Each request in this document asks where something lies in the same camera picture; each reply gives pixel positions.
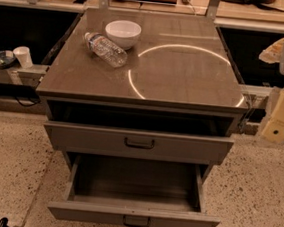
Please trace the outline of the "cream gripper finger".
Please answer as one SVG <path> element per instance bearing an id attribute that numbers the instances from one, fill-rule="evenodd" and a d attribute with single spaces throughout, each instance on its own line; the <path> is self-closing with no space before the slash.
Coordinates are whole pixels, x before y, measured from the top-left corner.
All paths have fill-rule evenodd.
<path id="1" fill-rule="evenodd" d="M 259 55 L 259 59 L 269 64 L 279 63 L 283 46 L 284 38 L 280 38 L 278 41 L 275 41 L 272 45 L 269 45 L 264 51 L 262 51 Z"/>

